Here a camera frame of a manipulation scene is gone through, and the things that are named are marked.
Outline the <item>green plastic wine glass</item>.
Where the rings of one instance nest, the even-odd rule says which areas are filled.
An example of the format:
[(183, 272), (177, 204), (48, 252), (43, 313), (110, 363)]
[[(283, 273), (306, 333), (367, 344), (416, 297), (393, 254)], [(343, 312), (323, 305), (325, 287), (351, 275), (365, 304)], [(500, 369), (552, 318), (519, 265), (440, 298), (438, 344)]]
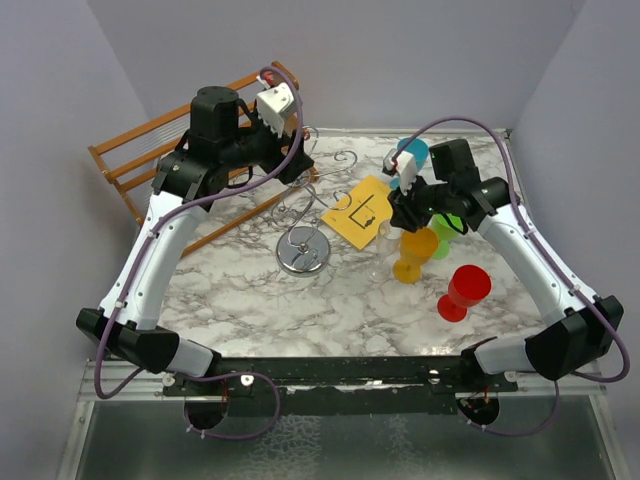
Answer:
[(430, 228), (436, 233), (439, 239), (439, 246), (433, 254), (433, 259), (443, 260), (450, 252), (450, 242), (460, 235), (463, 224), (460, 218), (449, 214), (448, 218), (455, 228), (452, 228), (443, 215), (434, 215), (430, 222)]

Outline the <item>orange plastic wine glass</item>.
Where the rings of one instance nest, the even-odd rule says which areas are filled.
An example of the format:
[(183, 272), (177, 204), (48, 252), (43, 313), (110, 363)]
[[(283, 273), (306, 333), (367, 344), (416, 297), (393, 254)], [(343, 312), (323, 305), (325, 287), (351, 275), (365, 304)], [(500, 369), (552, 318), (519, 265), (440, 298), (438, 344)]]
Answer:
[(439, 248), (439, 237), (429, 227), (404, 232), (399, 245), (399, 259), (393, 265), (393, 275), (404, 284), (414, 284), (422, 276), (422, 266)]

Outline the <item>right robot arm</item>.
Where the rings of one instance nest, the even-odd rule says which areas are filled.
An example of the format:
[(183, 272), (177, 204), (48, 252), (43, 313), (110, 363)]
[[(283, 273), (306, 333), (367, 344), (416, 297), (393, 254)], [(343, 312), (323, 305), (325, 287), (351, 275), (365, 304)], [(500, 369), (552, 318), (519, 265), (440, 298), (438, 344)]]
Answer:
[(507, 181), (481, 179), (466, 140), (437, 144), (430, 158), (434, 184), (419, 175), (412, 155), (391, 150), (384, 158), (383, 173), (399, 180), (388, 196), (392, 225), (415, 232), (435, 214), (460, 218), (507, 262), (546, 325), (529, 337), (493, 338), (468, 348), (473, 358), (459, 367), (461, 383), (481, 391), (506, 371), (558, 380), (604, 356), (624, 313), (620, 301), (579, 281), (510, 196)]

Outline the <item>clear wine glass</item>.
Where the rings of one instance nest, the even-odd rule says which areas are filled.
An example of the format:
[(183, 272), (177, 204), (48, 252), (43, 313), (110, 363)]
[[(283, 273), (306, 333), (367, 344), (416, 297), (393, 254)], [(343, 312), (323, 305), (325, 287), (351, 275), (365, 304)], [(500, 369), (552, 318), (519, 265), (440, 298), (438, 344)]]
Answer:
[(369, 265), (368, 277), (373, 282), (383, 282), (391, 274), (389, 258), (398, 250), (403, 230), (394, 227), (390, 220), (380, 223), (375, 237), (376, 259)]

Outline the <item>chrome wine glass rack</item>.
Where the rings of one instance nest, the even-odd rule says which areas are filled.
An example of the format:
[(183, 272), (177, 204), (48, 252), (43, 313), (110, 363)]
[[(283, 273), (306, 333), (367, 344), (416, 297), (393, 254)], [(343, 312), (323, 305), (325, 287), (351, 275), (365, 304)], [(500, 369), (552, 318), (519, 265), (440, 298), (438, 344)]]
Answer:
[(345, 190), (332, 191), (333, 205), (317, 193), (316, 182), (351, 170), (359, 158), (352, 150), (340, 150), (333, 155), (333, 160), (339, 168), (326, 173), (309, 168), (287, 186), (270, 210), (272, 222), (284, 228), (275, 247), (275, 258), (278, 266), (291, 276), (312, 277), (329, 263), (331, 245), (320, 230), (320, 219), (311, 215), (314, 205), (320, 204), (330, 212), (344, 211), (352, 205), (352, 196)]

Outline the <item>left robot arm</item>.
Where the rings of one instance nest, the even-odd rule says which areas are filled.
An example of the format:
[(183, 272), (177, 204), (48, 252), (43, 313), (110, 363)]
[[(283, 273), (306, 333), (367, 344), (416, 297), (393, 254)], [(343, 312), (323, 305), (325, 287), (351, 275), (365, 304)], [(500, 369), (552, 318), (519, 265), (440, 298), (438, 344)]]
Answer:
[(298, 114), (295, 88), (282, 82), (259, 92), (247, 127), (238, 123), (246, 109), (228, 87), (209, 86), (192, 99), (190, 124), (175, 149), (158, 164), (146, 218), (115, 284), (96, 308), (82, 309), (76, 325), (89, 339), (152, 373), (186, 375), (195, 392), (220, 385), (217, 352), (159, 326), (165, 292), (188, 241), (217, 199), (244, 193), (232, 187), (236, 169), (259, 167), (283, 184), (296, 180), (313, 162), (303, 134), (285, 132)]

